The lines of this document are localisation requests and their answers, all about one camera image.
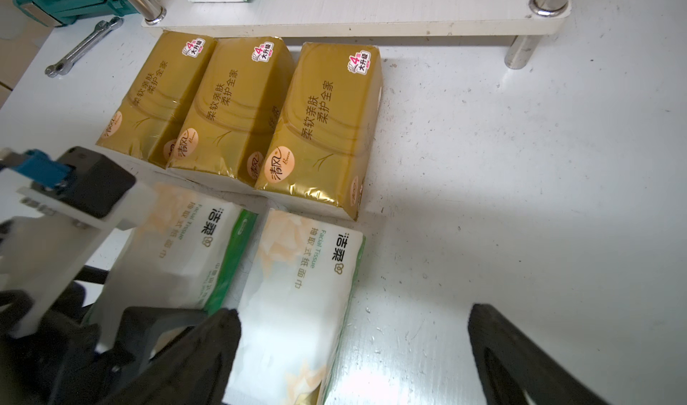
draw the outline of plastic wrapping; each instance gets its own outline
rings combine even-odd
[[[362,233],[270,210],[238,306],[228,404],[323,403]]]
[[[278,38],[219,40],[167,168],[215,189],[253,192],[295,67]]]
[[[158,183],[148,220],[134,229],[85,323],[98,323],[112,347],[125,308],[217,311],[249,242],[257,215],[215,197]]]
[[[305,43],[255,188],[356,220],[381,89],[376,47]]]
[[[165,168],[215,45],[164,32],[96,144]]]

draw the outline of white board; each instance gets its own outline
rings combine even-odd
[[[215,37],[553,34],[570,15],[568,7],[558,17],[539,17],[529,0],[158,1],[167,16],[156,27]]]

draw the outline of white table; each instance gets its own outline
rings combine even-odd
[[[484,403],[475,302],[613,404],[683,403],[686,9],[576,0],[520,71],[502,64],[509,40],[381,40],[362,212],[341,222],[368,240],[332,404]],[[93,146],[155,43],[127,18],[70,74],[43,76],[94,23],[52,33],[0,111],[0,147]],[[2,172],[0,217],[31,213],[23,183]]]

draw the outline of green stripe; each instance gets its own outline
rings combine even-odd
[[[251,213],[247,210],[241,210],[238,219],[234,224],[232,236],[229,238],[229,245],[227,246],[227,253],[224,254],[224,261],[222,268],[220,268],[219,276],[217,277],[217,284],[215,284],[208,302],[205,303],[203,310],[208,314],[212,314],[222,307],[224,297],[227,294],[229,286],[232,284],[234,273],[243,256],[243,251],[248,245],[248,240],[251,237],[253,226],[255,226],[255,219],[257,214]]]

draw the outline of table surface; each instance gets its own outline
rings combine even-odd
[[[158,1],[158,26],[216,37],[553,34],[570,14],[540,18],[529,0]]]
[[[331,403],[483,404],[475,302],[610,403],[683,402],[686,12],[576,0],[517,71],[502,39],[345,40],[381,45],[385,88],[359,221],[337,221],[367,247]],[[50,35],[0,111],[0,147],[93,147],[155,43],[127,17],[45,77],[94,24]],[[2,176],[2,218],[34,214],[14,193],[26,180]],[[91,263],[111,265],[125,237]]]

